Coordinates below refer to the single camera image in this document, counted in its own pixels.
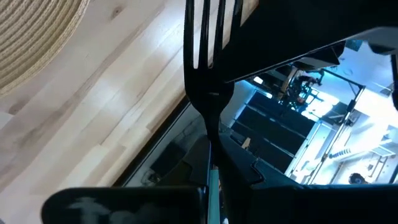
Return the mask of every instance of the white ceiling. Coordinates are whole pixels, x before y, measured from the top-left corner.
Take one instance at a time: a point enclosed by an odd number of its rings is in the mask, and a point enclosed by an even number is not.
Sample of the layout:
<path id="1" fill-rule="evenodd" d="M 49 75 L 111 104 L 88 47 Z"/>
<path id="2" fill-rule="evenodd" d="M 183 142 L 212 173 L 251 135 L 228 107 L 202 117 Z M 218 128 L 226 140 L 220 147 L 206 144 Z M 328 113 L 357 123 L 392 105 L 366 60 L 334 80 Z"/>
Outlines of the white ceiling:
<path id="1" fill-rule="evenodd" d="M 345 48 L 334 72 L 376 92 L 392 83 L 390 56 L 373 53 L 367 43 L 358 52 Z"/>
<path id="2" fill-rule="evenodd" d="M 328 69 L 376 93 L 392 83 L 390 56 L 373 53 L 366 43 L 358 52 L 345 48 L 340 56 L 340 65 L 336 69 Z M 337 97 L 345 104 L 354 98 L 348 82 L 340 78 L 325 73 L 322 83 L 322 86 L 315 88 Z"/>

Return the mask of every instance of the woven placemat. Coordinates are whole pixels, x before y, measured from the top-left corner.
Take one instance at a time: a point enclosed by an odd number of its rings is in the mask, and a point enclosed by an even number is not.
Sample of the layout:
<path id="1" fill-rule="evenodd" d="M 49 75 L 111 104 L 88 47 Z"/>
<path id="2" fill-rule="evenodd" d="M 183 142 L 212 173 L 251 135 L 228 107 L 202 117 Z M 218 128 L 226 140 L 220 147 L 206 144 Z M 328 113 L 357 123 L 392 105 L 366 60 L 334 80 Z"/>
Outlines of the woven placemat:
<path id="1" fill-rule="evenodd" d="M 90 0 L 0 0 L 0 97 L 43 69 Z"/>

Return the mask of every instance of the black fork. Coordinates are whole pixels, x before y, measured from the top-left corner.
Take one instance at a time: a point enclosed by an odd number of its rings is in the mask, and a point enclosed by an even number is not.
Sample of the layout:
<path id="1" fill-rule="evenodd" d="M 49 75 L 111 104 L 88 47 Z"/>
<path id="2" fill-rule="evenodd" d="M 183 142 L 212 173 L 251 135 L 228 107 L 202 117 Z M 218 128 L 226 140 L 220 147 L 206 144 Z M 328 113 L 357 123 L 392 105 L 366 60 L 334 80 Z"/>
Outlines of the black fork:
<path id="1" fill-rule="evenodd" d="M 210 18 L 210 0 L 204 0 L 201 22 L 198 68 L 193 67 L 193 12 L 194 0 L 187 0 L 185 8 L 183 62 L 185 91 L 191 104 L 205 120 L 207 135 L 212 144 L 212 151 L 220 146 L 218 133 L 221 112 L 229 103 L 234 83 L 224 83 L 212 67 L 217 65 L 217 58 L 223 48 L 223 27 L 225 1 L 220 0 L 216 22 L 213 63 L 208 66 L 208 33 Z"/>

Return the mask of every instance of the wooden floor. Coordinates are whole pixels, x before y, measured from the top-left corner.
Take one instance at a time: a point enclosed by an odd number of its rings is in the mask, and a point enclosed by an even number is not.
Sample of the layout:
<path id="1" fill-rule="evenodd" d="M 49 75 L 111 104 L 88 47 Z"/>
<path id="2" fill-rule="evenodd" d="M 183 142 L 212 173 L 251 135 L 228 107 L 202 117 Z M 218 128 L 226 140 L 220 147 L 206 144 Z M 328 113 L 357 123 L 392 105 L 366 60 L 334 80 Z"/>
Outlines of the wooden floor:
<path id="1" fill-rule="evenodd" d="M 255 5 L 245 1 L 244 18 Z M 184 96 L 184 9 L 184 0 L 91 0 L 50 65 L 0 99 L 0 219 L 40 223 L 54 192 L 118 178 Z"/>

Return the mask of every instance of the black plastic edge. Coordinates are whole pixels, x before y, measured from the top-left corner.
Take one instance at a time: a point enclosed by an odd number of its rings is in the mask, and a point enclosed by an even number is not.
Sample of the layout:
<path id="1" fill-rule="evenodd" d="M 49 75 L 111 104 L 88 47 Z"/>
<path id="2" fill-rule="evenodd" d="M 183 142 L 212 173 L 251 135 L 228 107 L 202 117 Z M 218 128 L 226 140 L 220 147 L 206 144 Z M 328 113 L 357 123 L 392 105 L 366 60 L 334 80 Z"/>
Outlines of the black plastic edge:
<path id="1" fill-rule="evenodd" d="M 141 165 L 151 155 L 155 147 L 167 134 L 169 129 L 179 119 L 181 114 L 188 108 L 190 101 L 187 96 L 184 96 L 174 110 L 169 114 L 166 120 L 160 125 L 157 131 L 147 141 L 145 146 L 140 150 L 137 156 L 130 162 L 123 173 L 118 177 L 112 187 L 124 187 L 130 179 L 136 174 Z"/>

